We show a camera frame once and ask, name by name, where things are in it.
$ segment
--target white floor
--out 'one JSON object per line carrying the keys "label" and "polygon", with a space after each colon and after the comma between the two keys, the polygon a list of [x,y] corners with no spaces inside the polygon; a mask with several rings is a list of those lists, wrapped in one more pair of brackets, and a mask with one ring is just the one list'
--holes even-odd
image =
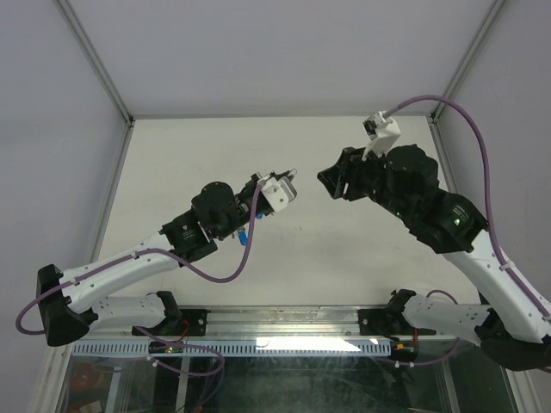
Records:
{"label": "white floor", "polygon": [[[397,118],[400,145],[436,149],[423,117]],[[332,200],[316,174],[345,146],[365,146],[363,118],[139,120],[115,196],[102,257],[138,243],[187,211],[212,181],[238,192],[250,175],[296,168],[297,200],[258,222],[245,271],[230,284],[180,269],[143,280],[120,295],[171,290],[180,305],[376,305],[395,288],[441,288],[478,302],[467,278],[418,243],[370,200]],[[441,175],[441,185],[445,187]],[[243,247],[228,238],[197,266],[226,276]]]}

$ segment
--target robotic arm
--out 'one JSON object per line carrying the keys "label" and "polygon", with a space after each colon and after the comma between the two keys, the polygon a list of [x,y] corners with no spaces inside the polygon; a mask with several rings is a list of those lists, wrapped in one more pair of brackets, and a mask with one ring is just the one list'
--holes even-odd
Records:
{"label": "robotic arm", "polygon": [[344,148],[334,166],[319,172],[329,195],[348,201],[367,197],[381,205],[419,242],[456,265],[487,300],[483,305],[452,305],[399,290],[384,311],[387,333],[399,334],[391,325],[407,323],[469,341],[511,370],[551,365],[551,324],[541,311],[550,312],[551,304],[520,271],[517,281],[505,272],[486,219],[470,200],[438,187],[437,162],[416,145],[390,150],[400,135],[395,120],[378,113],[364,126],[369,145]]}
{"label": "robotic arm", "polygon": [[[249,222],[259,185],[256,215],[280,212],[297,195],[293,178],[292,171],[255,174],[238,194],[226,183],[211,182],[192,199],[189,211],[138,245],[100,262],[63,272],[53,264],[40,269],[37,295],[71,281],[39,303],[48,345],[64,345],[91,330],[113,326],[174,328],[181,315],[172,293],[157,292],[145,297],[109,295],[148,276],[181,267],[182,260],[195,262],[215,252],[218,247],[214,239],[221,241]],[[94,276],[80,280],[90,273]]]}

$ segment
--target gray wall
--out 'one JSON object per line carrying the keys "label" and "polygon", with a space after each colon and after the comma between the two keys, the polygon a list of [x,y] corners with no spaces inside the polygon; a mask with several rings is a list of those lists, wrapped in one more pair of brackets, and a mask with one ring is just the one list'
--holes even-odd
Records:
{"label": "gray wall", "polygon": [[[499,239],[551,299],[551,2],[510,2],[456,100],[479,123],[489,150]],[[480,152],[466,124],[446,112],[441,133],[459,189],[483,206]],[[551,411],[551,376],[534,373]]]}
{"label": "gray wall", "polygon": [[124,125],[52,1],[0,3],[0,410],[23,412],[46,342],[15,315],[38,268],[83,263]]}

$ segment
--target white panel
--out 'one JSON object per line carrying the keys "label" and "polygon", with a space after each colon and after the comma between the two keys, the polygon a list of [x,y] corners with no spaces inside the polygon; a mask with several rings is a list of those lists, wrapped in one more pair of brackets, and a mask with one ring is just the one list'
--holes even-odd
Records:
{"label": "white panel", "polygon": [[133,114],[304,115],[443,93],[492,1],[71,2]]}
{"label": "white panel", "polygon": [[[479,123],[488,146],[501,244],[548,299],[550,18],[549,1],[511,2],[457,96]],[[452,112],[443,116],[441,125],[460,190],[481,206],[482,168],[476,141]],[[551,377],[534,375],[543,405],[551,409]]]}
{"label": "white panel", "polygon": [[[2,411],[24,412],[46,349],[15,331],[36,271],[90,252],[123,127],[53,2],[0,12],[0,327]],[[25,320],[40,327],[38,311]]]}
{"label": "white panel", "polygon": [[[216,285],[186,269],[123,290],[171,290],[181,305],[384,304],[395,288],[442,288],[477,303],[474,287],[443,257],[410,236],[401,221],[370,200],[332,200],[316,179],[345,146],[362,146],[363,118],[140,120],[122,171],[102,257],[136,244],[190,208],[204,185],[221,180],[239,191],[256,171],[296,168],[297,199],[258,222],[245,271]],[[399,119],[401,144],[436,157],[426,119]],[[243,254],[237,239],[197,266],[214,276],[233,272]]]}

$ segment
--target metal profile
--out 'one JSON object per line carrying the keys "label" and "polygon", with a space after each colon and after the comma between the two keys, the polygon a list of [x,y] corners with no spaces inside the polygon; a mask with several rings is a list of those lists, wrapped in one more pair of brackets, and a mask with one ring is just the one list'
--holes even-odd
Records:
{"label": "metal profile", "polygon": [[[495,23],[498,21],[499,16],[505,9],[505,5],[508,3],[508,0],[493,0],[492,5],[486,12],[486,15],[482,19],[482,23],[474,34],[473,39],[468,45],[467,51],[461,57],[455,73],[450,79],[446,89],[443,93],[444,97],[453,99],[457,94],[457,91],[461,88],[463,81],[467,77],[467,74],[471,67],[473,66],[474,61],[479,55],[481,47],[484,45],[488,35],[491,33],[492,29],[495,26]],[[442,113],[446,105],[443,103],[438,103],[434,111],[433,119],[437,123],[442,116]]]}
{"label": "metal profile", "polygon": [[443,143],[442,135],[440,134],[440,128],[438,127],[438,124],[432,122],[431,118],[427,118],[427,121],[429,121],[430,134],[432,135],[432,141],[434,142],[436,154],[438,155],[438,164],[442,169],[444,181],[448,186],[448,191],[458,194],[460,192],[459,187],[457,185],[457,180],[455,179],[453,167],[449,161],[446,145]]}
{"label": "metal profile", "polygon": [[132,115],[128,111],[126,103],[122,100],[121,94],[115,87],[111,76],[107,72],[105,65],[97,54],[90,37],[86,34],[84,27],[78,19],[75,9],[72,7],[70,0],[54,0],[58,6],[59,12],[65,18],[72,31],[77,43],[80,45],[84,56],[87,58],[92,70],[95,72],[97,79],[102,84],[102,87],[107,92],[113,104],[121,113],[124,121],[130,125],[133,121]]}
{"label": "metal profile", "polygon": [[105,231],[107,230],[107,224],[109,222],[109,215],[111,214],[111,209],[113,208],[113,203],[115,202],[115,194],[119,186],[119,180],[121,179],[122,167],[124,165],[124,161],[127,158],[128,147],[130,146],[134,124],[135,120],[133,120],[130,124],[126,124],[124,137],[121,141],[121,145],[117,150],[117,161],[115,167],[111,172],[111,179],[109,180],[108,188],[105,194],[105,198],[103,200],[102,210],[98,219],[96,233],[94,234],[93,238],[94,241],[90,250],[90,256],[87,257],[90,262],[96,261],[100,255],[103,237],[105,236]]}
{"label": "metal profile", "polygon": [[[354,351],[331,349],[270,349],[258,346],[256,340],[189,340],[188,344],[201,345],[218,351],[224,357],[388,357],[390,341],[344,340],[357,348]],[[133,340],[80,340],[72,355],[81,357],[135,358],[149,355],[148,338]],[[163,357],[212,357],[211,353],[186,348],[181,353],[160,353]]]}
{"label": "metal profile", "polygon": [[518,413],[544,413],[534,381],[529,372],[512,372],[505,370],[504,376],[509,379],[511,393],[515,399]]}

